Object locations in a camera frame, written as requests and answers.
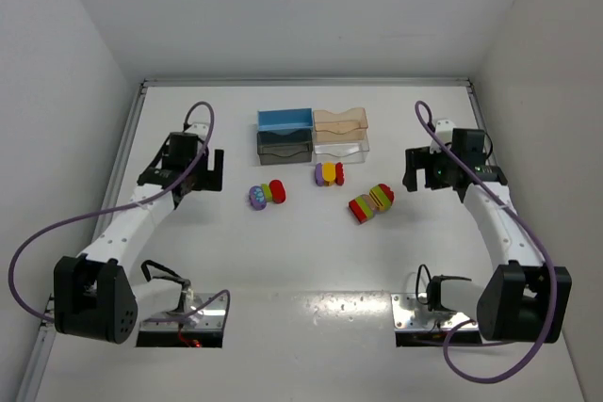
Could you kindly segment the purple flower lego brick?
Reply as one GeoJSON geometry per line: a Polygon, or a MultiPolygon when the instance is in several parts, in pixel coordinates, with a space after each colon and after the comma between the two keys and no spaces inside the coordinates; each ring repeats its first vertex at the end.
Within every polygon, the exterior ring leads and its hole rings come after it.
{"type": "Polygon", "coordinates": [[[249,199],[252,208],[257,211],[265,209],[268,203],[264,190],[260,185],[254,185],[250,188],[249,199]]]}

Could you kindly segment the red green striped lego stack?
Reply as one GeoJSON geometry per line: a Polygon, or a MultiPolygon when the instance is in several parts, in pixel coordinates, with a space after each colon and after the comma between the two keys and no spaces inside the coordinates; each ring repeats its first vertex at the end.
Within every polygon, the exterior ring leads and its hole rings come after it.
{"type": "Polygon", "coordinates": [[[362,194],[354,198],[348,206],[359,224],[366,223],[375,216],[376,206],[368,194],[362,194]]]}

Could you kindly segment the green lego brick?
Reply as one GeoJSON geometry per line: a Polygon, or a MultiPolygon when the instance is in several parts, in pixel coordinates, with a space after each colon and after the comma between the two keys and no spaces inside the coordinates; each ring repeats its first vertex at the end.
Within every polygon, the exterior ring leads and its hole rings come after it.
{"type": "Polygon", "coordinates": [[[272,202],[273,197],[272,197],[272,192],[271,192],[269,185],[261,184],[261,188],[262,188],[262,191],[264,194],[264,198],[266,199],[266,202],[272,202]]]}

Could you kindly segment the red rounded lego brick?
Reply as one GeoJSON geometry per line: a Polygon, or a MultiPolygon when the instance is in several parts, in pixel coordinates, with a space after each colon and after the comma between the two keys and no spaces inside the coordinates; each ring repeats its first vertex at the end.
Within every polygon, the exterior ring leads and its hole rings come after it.
{"type": "Polygon", "coordinates": [[[280,180],[272,180],[269,182],[269,190],[272,196],[272,201],[280,204],[286,200],[286,191],[283,183],[280,180]]]}

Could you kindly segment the red curved lego brick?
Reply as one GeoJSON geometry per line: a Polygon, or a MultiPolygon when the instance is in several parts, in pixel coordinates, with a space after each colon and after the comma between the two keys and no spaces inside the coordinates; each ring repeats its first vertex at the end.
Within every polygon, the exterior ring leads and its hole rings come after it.
{"type": "Polygon", "coordinates": [[[341,162],[335,164],[335,183],[343,185],[345,183],[344,166],[341,162]]]}

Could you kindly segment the yellow rounded lego brick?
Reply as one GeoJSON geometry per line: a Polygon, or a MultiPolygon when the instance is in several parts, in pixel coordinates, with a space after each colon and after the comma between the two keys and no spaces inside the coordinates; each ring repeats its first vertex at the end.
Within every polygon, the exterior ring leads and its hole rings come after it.
{"type": "Polygon", "coordinates": [[[322,179],[325,185],[333,185],[336,181],[336,165],[332,162],[322,164],[322,179]]]}

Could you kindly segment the purple rounded lego brick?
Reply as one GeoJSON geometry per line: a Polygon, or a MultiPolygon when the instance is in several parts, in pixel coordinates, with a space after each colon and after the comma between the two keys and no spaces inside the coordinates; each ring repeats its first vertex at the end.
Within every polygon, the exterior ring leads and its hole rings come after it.
{"type": "Polygon", "coordinates": [[[317,163],[315,166],[315,182],[317,186],[324,186],[323,169],[322,164],[317,163]]]}

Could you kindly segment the striped burger lego stack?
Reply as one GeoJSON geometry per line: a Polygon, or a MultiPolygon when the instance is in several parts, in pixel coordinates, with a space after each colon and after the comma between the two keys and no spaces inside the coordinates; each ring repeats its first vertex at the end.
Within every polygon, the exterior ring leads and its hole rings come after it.
{"type": "Polygon", "coordinates": [[[374,185],[369,190],[369,197],[371,198],[376,211],[385,212],[392,207],[395,194],[388,185],[378,184],[374,185]]]}

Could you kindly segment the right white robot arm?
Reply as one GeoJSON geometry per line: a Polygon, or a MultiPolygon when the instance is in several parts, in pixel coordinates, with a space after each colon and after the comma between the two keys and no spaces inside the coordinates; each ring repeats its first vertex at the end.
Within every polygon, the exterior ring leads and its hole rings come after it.
{"type": "Polygon", "coordinates": [[[436,135],[431,145],[406,150],[402,183],[415,192],[416,174],[424,170],[427,188],[452,188],[481,233],[494,273],[485,286],[468,277],[433,277],[425,297],[428,310],[463,313],[488,341],[533,342],[545,323],[555,278],[557,298],[546,341],[556,342],[572,286],[569,271],[563,266],[547,270],[542,253],[513,220],[507,178],[500,167],[487,163],[486,133],[457,128],[448,120],[431,129],[436,135]]]}

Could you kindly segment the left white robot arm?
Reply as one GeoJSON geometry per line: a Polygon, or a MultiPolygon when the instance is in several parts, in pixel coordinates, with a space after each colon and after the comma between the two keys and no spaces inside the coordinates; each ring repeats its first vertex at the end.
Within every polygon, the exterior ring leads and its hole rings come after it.
{"type": "Polygon", "coordinates": [[[155,229],[193,191],[222,189],[222,150],[210,153],[206,123],[168,135],[140,174],[131,208],[75,257],[54,269],[57,332],[113,344],[124,343],[144,322],[184,322],[192,315],[188,279],[139,255],[155,229]]]}

